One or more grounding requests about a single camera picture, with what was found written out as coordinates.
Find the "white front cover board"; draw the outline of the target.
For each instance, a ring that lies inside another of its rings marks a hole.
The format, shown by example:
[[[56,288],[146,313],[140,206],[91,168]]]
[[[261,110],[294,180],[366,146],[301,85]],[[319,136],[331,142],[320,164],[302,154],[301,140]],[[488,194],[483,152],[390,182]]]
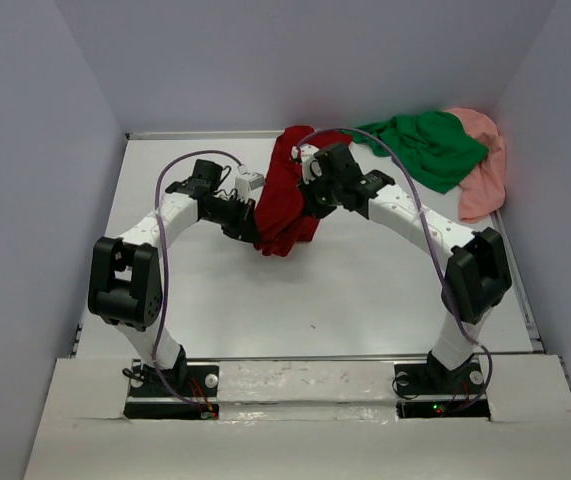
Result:
[[[485,418],[400,418],[389,362],[224,361],[218,419],[130,420],[127,365],[58,361],[28,478],[571,479],[554,356],[498,358]]]

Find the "red t shirt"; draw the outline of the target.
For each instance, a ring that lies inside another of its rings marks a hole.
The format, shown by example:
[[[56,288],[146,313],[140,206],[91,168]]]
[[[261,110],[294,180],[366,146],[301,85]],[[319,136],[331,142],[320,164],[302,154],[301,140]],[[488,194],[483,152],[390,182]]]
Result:
[[[311,242],[319,226],[303,213],[304,198],[297,187],[302,170],[291,158],[292,149],[313,131],[307,125],[290,126],[275,141],[255,209],[261,241],[254,248],[263,256],[286,257],[296,244]]]

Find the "aluminium right table rail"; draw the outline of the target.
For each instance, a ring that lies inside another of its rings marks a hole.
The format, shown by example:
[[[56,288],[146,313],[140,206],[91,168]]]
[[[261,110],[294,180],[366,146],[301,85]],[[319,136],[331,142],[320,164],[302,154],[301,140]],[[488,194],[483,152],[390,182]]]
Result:
[[[533,352],[537,354],[544,354],[546,352],[546,349],[542,337],[540,335],[539,328],[536,324],[529,299],[527,297],[522,276],[518,268],[516,257],[501,212],[498,211],[497,213],[493,213],[492,220],[497,229],[500,231],[505,243],[508,264],[512,275],[513,289],[515,291],[515,295],[519,303],[519,308],[521,310],[524,319],[525,327],[528,333],[530,343],[532,345]]]

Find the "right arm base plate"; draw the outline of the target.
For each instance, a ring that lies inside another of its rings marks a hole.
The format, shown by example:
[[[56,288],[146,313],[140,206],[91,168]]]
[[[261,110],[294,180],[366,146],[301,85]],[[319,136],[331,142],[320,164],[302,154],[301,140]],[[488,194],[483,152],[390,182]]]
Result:
[[[427,376],[425,363],[394,365],[391,381],[397,397],[396,413],[401,420],[451,418],[490,419],[480,364],[472,361],[462,372],[444,385],[436,385]]]

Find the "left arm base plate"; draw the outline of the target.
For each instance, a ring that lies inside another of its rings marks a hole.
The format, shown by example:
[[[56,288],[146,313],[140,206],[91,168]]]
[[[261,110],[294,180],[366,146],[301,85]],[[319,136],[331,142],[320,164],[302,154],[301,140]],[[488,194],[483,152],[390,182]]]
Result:
[[[220,365],[189,362],[187,376],[170,393],[154,369],[139,361],[122,370],[128,380],[124,416],[131,420],[214,421],[219,418],[217,399]]]

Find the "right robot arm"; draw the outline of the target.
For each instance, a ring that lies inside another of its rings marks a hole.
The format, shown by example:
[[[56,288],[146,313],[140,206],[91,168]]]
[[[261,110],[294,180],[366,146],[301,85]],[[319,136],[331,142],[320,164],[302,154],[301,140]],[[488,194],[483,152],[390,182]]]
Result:
[[[468,380],[479,334],[512,286],[505,244],[491,227],[475,231],[427,208],[380,170],[363,172],[341,143],[292,150],[302,172],[304,210],[316,219],[337,208],[384,226],[425,252],[435,266],[446,316],[424,363],[397,368],[403,397],[448,395]]]

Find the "green t shirt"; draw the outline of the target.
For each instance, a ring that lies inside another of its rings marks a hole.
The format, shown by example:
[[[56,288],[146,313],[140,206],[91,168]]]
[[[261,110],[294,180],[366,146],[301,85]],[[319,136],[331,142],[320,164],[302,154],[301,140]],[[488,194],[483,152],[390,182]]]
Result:
[[[393,151],[415,181],[440,194],[458,186],[489,152],[455,115],[442,111],[365,124],[352,139],[378,157]]]

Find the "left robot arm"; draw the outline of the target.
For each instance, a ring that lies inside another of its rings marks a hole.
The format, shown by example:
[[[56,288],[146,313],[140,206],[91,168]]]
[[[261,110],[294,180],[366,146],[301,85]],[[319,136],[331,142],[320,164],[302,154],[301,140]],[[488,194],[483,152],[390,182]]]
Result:
[[[175,398],[185,386],[188,365],[184,347],[165,326],[170,246],[200,221],[220,226],[233,240],[260,239],[251,194],[264,186],[264,176],[242,163],[230,170],[209,154],[194,153],[192,173],[184,180],[166,184],[159,178],[153,210],[124,233],[99,238],[92,251],[89,312],[121,332],[138,353],[141,367],[128,377]],[[231,172],[234,186],[224,191]]]

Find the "pink t shirt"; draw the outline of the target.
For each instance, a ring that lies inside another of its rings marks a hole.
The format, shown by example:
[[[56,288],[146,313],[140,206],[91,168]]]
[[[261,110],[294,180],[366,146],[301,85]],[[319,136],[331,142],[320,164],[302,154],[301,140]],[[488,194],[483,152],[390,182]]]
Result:
[[[485,158],[459,184],[459,220],[478,223],[504,204],[506,143],[497,125],[487,115],[467,108],[451,108],[447,113],[457,117],[465,133],[488,150]]]

